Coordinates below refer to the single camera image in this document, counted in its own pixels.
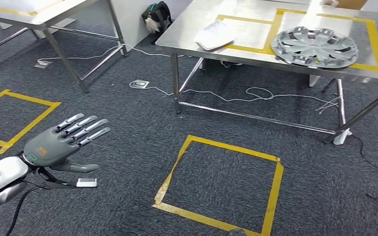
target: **green light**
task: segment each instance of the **green light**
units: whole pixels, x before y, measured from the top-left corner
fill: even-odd
[[[37,157],[36,157],[33,153],[28,154],[28,157],[29,157],[31,160],[33,160],[33,161],[35,161],[35,160],[37,159]]]

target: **carpet floor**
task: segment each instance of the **carpet floor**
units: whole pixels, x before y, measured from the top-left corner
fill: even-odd
[[[113,34],[110,29],[75,22],[70,27]],[[0,40],[18,30],[0,30]],[[68,32],[55,38],[67,56],[100,55],[115,42]],[[159,53],[143,40],[136,48]],[[171,97],[155,89],[132,89],[131,81],[171,92],[170,60],[137,51],[117,55],[85,82],[84,94],[60,60],[35,68],[39,58],[56,54],[47,40],[26,32],[0,47],[0,92],[12,92],[61,102],[6,153],[14,155],[41,131],[76,113],[107,118],[112,131],[71,160],[96,163],[89,174],[53,172],[61,179],[96,177],[97,189],[37,190],[27,196],[13,236],[225,236],[227,232],[152,207],[188,135],[275,155],[284,166],[272,236],[378,236],[378,170],[360,156],[360,143],[348,138],[342,146],[324,144],[326,135],[294,127],[259,122],[184,107],[180,115]],[[99,59],[73,60],[83,75]],[[179,73],[187,76],[197,58],[179,58]],[[308,76],[247,65],[225,69],[208,61],[207,73],[197,72],[189,89],[213,91],[225,98],[252,99],[248,87],[273,94],[300,94],[324,100],[334,88],[320,90],[327,80],[308,87]],[[266,92],[255,91],[261,96]],[[378,86],[344,81],[346,115],[351,117],[378,97]],[[321,115],[323,103],[303,97],[268,101],[224,102],[210,94],[187,92],[182,100],[216,108],[334,129],[337,111]],[[0,99],[0,139],[7,141],[46,106],[13,97]],[[365,144],[364,153],[378,165],[378,108],[352,128]],[[163,202],[210,218],[260,232],[275,163],[202,143],[193,143],[178,163]],[[0,207],[0,236],[8,230],[20,196]]]

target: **metal table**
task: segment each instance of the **metal table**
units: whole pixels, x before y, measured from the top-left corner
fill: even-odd
[[[346,121],[342,80],[378,84],[378,13],[319,6],[317,1],[311,5],[292,4],[261,0],[194,0],[174,21],[171,27],[159,38],[156,45],[171,53],[174,103],[176,113],[181,106],[253,118],[261,121],[284,124],[298,128],[330,134],[326,142],[344,142],[348,129],[367,113],[378,106],[378,99]],[[222,19],[234,31],[233,43],[212,51],[205,51],[193,42],[202,28],[215,19]],[[342,35],[351,36],[359,49],[359,59],[350,67],[341,69],[310,68],[287,64],[278,59],[270,48],[270,42],[282,30],[306,26],[327,28]],[[179,87],[177,54],[199,57],[192,72]],[[236,113],[208,106],[196,105],[180,100],[185,89],[204,59],[215,59],[265,66],[327,78],[336,78],[339,106],[339,127],[336,130],[311,127],[282,120]]]
[[[117,16],[115,10],[112,6],[111,0],[106,0],[108,3],[108,8],[110,14],[112,16],[112,20],[114,22],[114,31],[116,36],[108,36],[98,33],[86,32],[76,29],[68,29],[62,27],[54,26],[58,22],[68,18],[69,16],[73,15],[74,13],[80,11],[81,9],[95,3],[98,0],[53,0],[49,1],[48,5],[43,5],[40,9],[30,11],[30,12],[23,12],[19,10],[15,10],[11,7],[3,7],[5,6],[5,0],[0,1],[0,22],[24,27],[22,30],[14,33],[7,39],[0,42],[0,45],[8,42],[9,40],[21,35],[24,32],[31,31],[36,38],[38,36],[35,34],[33,30],[40,30],[44,33],[44,35],[49,40],[50,44],[53,46],[54,50],[56,51],[57,55],[63,61],[63,64],[66,66],[66,69],[69,73],[73,76],[76,82],[79,84],[83,92],[89,92],[87,86],[84,84],[83,80],[89,77],[93,72],[95,72],[99,67],[101,67],[105,62],[107,62],[113,55],[117,52],[122,51],[123,55],[126,54],[126,47],[124,44],[124,39],[121,33],[120,24],[118,23]],[[23,0],[24,3],[33,3],[36,2],[35,0]],[[60,46],[58,45],[55,38],[49,31],[49,28],[58,29],[58,30],[65,30],[68,32],[74,32],[99,38],[110,39],[114,41],[118,41],[120,45],[118,48],[113,50],[109,55],[107,55],[99,64],[97,64],[94,68],[92,68],[88,73],[84,76],[80,77],[75,69],[70,64],[69,60],[64,55],[63,51],[61,50]]]

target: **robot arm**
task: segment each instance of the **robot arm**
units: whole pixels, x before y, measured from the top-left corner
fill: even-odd
[[[49,167],[56,171],[89,173],[99,168],[96,164],[81,165],[68,160],[69,156],[84,145],[110,131],[110,128],[106,127],[80,141],[80,138],[108,122],[106,119],[101,119],[83,128],[84,125],[97,119],[96,116],[91,116],[73,124],[83,116],[77,114],[47,129],[27,142],[19,156],[0,160],[0,205],[24,190],[27,183],[22,180],[29,174],[34,174],[45,188],[50,189],[97,187],[95,178],[80,178],[76,182],[66,182],[55,178],[45,169]]]

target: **white cable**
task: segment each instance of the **white cable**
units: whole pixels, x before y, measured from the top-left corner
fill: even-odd
[[[173,93],[166,93],[165,91],[163,91],[163,90],[161,90],[161,89],[159,89],[159,88],[157,88],[157,87],[149,87],[149,88],[137,88],[137,87],[133,87],[133,86],[132,86],[133,83],[135,83],[135,81],[132,81],[131,83],[129,83],[129,87],[130,87],[130,88],[133,88],[133,89],[157,89],[158,91],[160,91],[160,92],[166,94],[167,96],[171,96],[171,95],[173,95]],[[259,95],[257,95],[257,94],[251,93],[251,92],[250,92],[251,89],[261,89],[261,90],[264,90],[264,91],[266,91],[266,92],[268,92],[268,93],[270,94],[270,97],[261,97],[261,96],[259,96]],[[318,100],[318,101],[321,101],[321,102],[325,102],[324,105],[326,105],[326,104],[330,104],[329,107],[331,107],[331,106],[338,106],[337,103],[333,103],[333,102],[332,102],[333,100],[338,99],[338,98],[335,98],[335,99],[333,99],[333,100],[331,100],[331,101],[325,101],[325,100],[319,99],[319,98],[317,98],[317,97],[305,96],[305,95],[296,95],[296,94],[279,94],[279,95],[273,95],[273,93],[270,92],[269,90],[267,90],[267,89],[265,89],[265,88],[259,88],[259,87],[251,87],[251,88],[246,89],[245,93],[257,97],[257,98],[251,99],[251,100],[238,99],[238,98],[235,98],[235,99],[225,99],[225,98],[223,98],[223,97],[219,96],[218,94],[213,93],[213,92],[211,92],[211,91],[198,91],[198,90],[193,90],[193,89],[187,89],[187,90],[185,90],[185,91],[183,91],[183,92],[189,92],[189,91],[192,91],[192,92],[198,92],[198,93],[210,93],[210,94],[212,94],[212,95],[218,97],[219,99],[221,99],[221,100],[223,100],[223,101],[225,101],[225,102],[232,102],[232,101],[253,102],[253,101],[256,101],[256,100],[271,100],[271,99],[273,99],[273,98],[275,98],[275,97],[295,96],[295,97],[312,98],[312,99],[315,99],[315,100]]]
[[[330,102],[333,102],[333,101],[335,101],[335,100],[337,100],[337,99],[339,99],[339,98],[340,98],[340,97],[336,97],[336,98],[332,99]],[[330,105],[328,105],[328,104],[329,104],[329,103],[325,103],[324,105],[320,106],[320,108],[316,109],[315,111],[319,111],[319,110],[321,110],[321,111],[319,112],[319,114],[321,115],[322,112],[325,111],[325,109],[327,109],[327,108],[329,108],[329,107],[332,107],[332,106],[335,106],[335,105],[338,106],[338,103],[330,104]]]
[[[223,65],[225,68],[230,68],[230,67],[231,67],[230,65],[226,65],[226,64],[224,64],[224,61],[223,61],[223,60],[220,60],[220,62],[221,62],[221,65]]]
[[[224,64],[224,61],[223,60],[220,60],[220,63],[221,63],[221,65],[223,65],[225,68],[230,68],[232,65],[243,65],[242,63],[237,63],[237,64],[232,64],[232,65],[226,65],[226,64]]]
[[[111,51],[112,49],[115,49],[115,48],[118,48],[118,47],[121,47],[121,46],[124,46],[124,45],[127,45],[127,46],[129,46],[131,49],[134,49],[134,50],[136,50],[136,51],[142,52],[142,53],[144,53],[144,54],[146,54],[146,55],[149,55],[149,56],[164,56],[164,57],[170,57],[169,55],[164,55],[164,54],[150,54],[150,53],[146,53],[146,52],[144,52],[143,50],[136,49],[136,48],[132,47],[131,45],[124,43],[124,44],[117,45],[117,46],[115,46],[115,47],[112,47],[112,48],[106,50],[102,55],[99,55],[99,56],[93,56],[93,57],[89,57],[89,58],[76,58],[76,57],[74,57],[74,58],[67,58],[67,59],[82,59],[82,60],[88,60],[88,59],[93,59],[93,58],[99,58],[99,57],[103,57],[105,54],[107,54],[107,53],[108,53],[109,51]],[[42,61],[42,60],[53,60],[53,59],[61,59],[61,58],[40,58],[40,59],[37,60],[37,62],[40,62],[40,61]]]

